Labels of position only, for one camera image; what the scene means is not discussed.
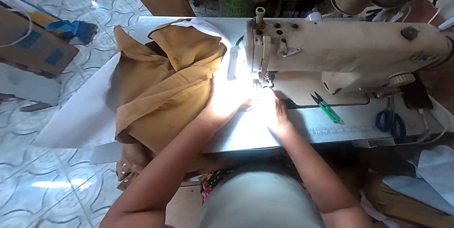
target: forearm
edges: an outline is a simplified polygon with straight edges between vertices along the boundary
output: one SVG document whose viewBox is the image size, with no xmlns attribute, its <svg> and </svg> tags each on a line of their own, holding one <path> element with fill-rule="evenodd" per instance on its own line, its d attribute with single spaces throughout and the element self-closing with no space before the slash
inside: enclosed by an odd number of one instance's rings
<svg viewBox="0 0 454 228">
<path fill-rule="evenodd" d="M 204 144 L 216 128 L 201 116 L 191 121 L 154 158 L 111 207 L 117 214 L 165 210 Z"/>
<path fill-rule="evenodd" d="M 321 213 L 332 213 L 358 204 L 336 173 L 291 124 L 279 132 L 277 137 L 292 158 Z"/>
</svg>

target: bright light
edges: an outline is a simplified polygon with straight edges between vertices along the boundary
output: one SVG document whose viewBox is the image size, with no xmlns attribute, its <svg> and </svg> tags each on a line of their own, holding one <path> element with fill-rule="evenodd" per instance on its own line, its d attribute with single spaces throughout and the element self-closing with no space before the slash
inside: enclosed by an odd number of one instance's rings
<svg viewBox="0 0 454 228">
<path fill-rule="evenodd" d="M 79 187 L 80 189 L 87 189 L 93 183 L 85 182 L 83 179 L 73 179 L 71 182 L 62 182 L 62 181 L 39 181 L 34 182 L 31 186 L 33 187 L 42 187 L 42 188 L 71 188 L 71 185 Z"/>
</svg>

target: patterned floor tile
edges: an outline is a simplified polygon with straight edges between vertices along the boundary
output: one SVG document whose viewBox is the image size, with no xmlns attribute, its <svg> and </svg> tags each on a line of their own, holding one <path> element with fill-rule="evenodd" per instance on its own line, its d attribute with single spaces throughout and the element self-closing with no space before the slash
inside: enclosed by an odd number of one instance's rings
<svg viewBox="0 0 454 228">
<path fill-rule="evenodd" d="M 51 152 L 0 183 L 0 224 L 25 227 L 73 191 Z"/>
<path fill-rule="evenodd" d="M 28 227 L 40 228 L 91 228 L 75 192 L 68 194 Z"/>
<path fill-rule="evenodd" d="M 139 16 L 150 16 L 140 0 L 28 0 L 63 20 L 96 24 L 92 43 L 56 80 L 62 84 L 58 107 L 20 112 L 28 101 L 0 103 L 0 228 L 98 227 L 121 194 L 115 164 L 90 164 L 93 149 L 47 149 L 30 142 L 52 115 L 116 51 L 113 29 L 134 30 Z"/>
<path fill-rule="evenodd" d="M 98 224 L 100 215 L 104 216 L 105 210 L 122 194 L 117 185 L 115 163 L 110 163 L 75 190 L 92 224 Z"/>
</svg>

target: clothing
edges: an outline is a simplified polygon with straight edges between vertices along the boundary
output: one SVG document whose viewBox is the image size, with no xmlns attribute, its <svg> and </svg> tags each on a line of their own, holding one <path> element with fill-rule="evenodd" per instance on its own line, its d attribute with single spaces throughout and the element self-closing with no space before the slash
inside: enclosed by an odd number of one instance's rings
<svg viewBox="0 0 454 228">
<path fill-rule="evenodd" d="M 161 152 L 205 108 L 212 74 L 219 69 L 227 50 L 220 37 L 172 23 L 152 31 L 149 37 L 154 42 L 147 46 L 120 26 L 114 29 L 122 52 L 116 139 L 125 144 L 143 144 L 152 151 L 141 153 L 139 146 L 123 149 L 122 161 L 117 165 L 119 179 L 129 172 L 135 174 L 130 174 L 128 180 L 137 176 L 144 160 Z M 145 156 L 136 160 L 133 156 L 137 155 Z M 201 155 L 188 172 L 208 165 L 209 160 Z"/>
<path fill-rule="evenodd" d="M 199 228 L 323 228 L 298 181 L 270 171 L 243 171 L 221 181 L 206 198 Z"/>
</svg>

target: green thread snips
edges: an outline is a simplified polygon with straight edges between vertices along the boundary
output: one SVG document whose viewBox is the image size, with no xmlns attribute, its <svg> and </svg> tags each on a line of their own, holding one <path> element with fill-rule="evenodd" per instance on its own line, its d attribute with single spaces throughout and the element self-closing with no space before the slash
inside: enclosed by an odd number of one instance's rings
<svg viewBox="0 0 454 228">
<path fill-rule="evenodd" d="M 311 94 L 311 96 L 315 100 L 315 102 L 321 107 L 321 109 L 323 109 L 323 111 L 328 115 L 328 117 L 333 122 L 338 124 L 341 121 L 339 115 L 337 115 L 334 112 L 334 110 L 331 109 L 330 106 L 328 106 L 328 104 L 320 97 L 320 95 L 317 92 L 314 92 L 314 93 L 315 93 L 315 96 L 317 96 L 317 97 L 314 97 L 314 95 L 312 95 L 312 94 Z"/>
</svg>

